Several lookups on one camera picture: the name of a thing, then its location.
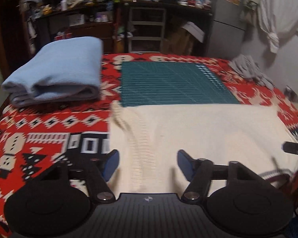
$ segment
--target curtain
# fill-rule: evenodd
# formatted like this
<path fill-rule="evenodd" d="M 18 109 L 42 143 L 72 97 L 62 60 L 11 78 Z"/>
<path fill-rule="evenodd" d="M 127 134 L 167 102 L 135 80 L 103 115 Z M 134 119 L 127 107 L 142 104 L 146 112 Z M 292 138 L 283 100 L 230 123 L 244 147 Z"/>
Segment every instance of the curtain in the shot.
<path fill-rule="evenodd" d="M 248 24 L 256 25 L 256 8 L 259 0 L 244 0 L 244 9 L 241 13 L 241 20 Z"/>
<path fill-rule="evenodd" d="M 276 54 L 279 40 L 290 37 L 298 28 L 298 0 L 260 0 L 258 20 L 267 34 L 270 51 Z"/>

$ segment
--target green cutting mat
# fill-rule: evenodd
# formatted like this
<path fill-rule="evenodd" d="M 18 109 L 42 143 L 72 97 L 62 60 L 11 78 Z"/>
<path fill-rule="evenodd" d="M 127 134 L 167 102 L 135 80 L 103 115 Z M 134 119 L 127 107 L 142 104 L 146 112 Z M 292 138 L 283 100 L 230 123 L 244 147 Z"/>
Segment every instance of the green cutting mat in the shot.
<path fill-rule="evenodd" d="M 178 62 L 123 62 L 124 107 L 170 104 L 239 104 L 205 65 Z"/>

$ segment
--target metal frame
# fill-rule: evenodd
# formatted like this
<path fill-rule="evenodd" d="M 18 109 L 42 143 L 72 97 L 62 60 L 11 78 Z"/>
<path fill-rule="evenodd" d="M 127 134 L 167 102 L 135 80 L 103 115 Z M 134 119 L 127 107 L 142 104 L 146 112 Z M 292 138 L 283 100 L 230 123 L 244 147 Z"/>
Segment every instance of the metal frame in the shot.
<path fill-rule="evenodd" d="M 122 4 L 123 15 L 124 15 L 124 34 L 127 36 L 127 26 L 129 21 L 130 7 L 134 9 L 166 9 L 166 12 L 175 14 L 181 18 L 185 18 L 187 21 L 192 21 L 196 24 L 201 30 L 204 31 L 204 41 L 201 44 L 194 46 L 192 55 L 196 56 L 206 56 L 208 45 L 209 45 L 209 34 L 213 20 L 213 14 L 211 10 L 198 9 L 195 7 L 182 6 L 178 4 L 169 4 L 164 2 L 146 2 L 146 1 L 137 1 L 137 2 L 125 2 Z M 124 39 L 124 52 L 132 53 L 129 51 L 129 41 Z"/>
<path fill-rule="evenodd" d="M 133 21 L 133 10 L 158 10 L 163 11 L 162 22 L 157 21 Z M 164 28 L 166 19 L 166 9 L 165 8 L 155 8 L 155 7 L 131 7 L 129 12 L 129 22 L 133 25 L 147 25 L 147 26 L 161 26 L 161 37 L 132 37 L 128 39 L 128 52 L 129 53 L 156 53 L 162 50 L 162 40 L 164 38 Z M 150 40 L 150 41 L 160 41 L 159 51 L 133 51 L 132 42 L 133 40 Z"/>

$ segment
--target cream sweater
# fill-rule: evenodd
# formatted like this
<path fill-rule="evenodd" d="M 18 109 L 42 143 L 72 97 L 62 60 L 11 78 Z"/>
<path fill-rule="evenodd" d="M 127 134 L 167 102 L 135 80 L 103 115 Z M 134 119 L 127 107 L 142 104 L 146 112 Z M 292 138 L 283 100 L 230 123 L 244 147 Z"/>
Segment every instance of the cream sweater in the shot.
<path fill-rule="evenodd" d="M 294 171 L 298 156 L 284 153 L 291 133 L 273 107 L 250 105 L 112 104 L 110 149 L 120 164 L 109 186 L 121 192 L 178 193 L 188 182 L 177 165 L 177 151 L 227 165 L 236 160 L 257 174 L 274 169 Z M 213 181 L 210 192 L 225 186 Z"/>

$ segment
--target black plastic base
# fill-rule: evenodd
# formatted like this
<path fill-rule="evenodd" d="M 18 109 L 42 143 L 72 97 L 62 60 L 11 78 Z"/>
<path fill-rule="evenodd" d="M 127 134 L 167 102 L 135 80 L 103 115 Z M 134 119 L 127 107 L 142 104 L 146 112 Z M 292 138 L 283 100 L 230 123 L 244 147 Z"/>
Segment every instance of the black plastic base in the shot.
<path fill-rule="evenodd" d="M 121 194 L 99 205 L 91 218 L 59 238 L 233 238 L 216 227 L 197 205 L 176 194 Z M 13 234 L 10 238 L 24 238 Z"/>

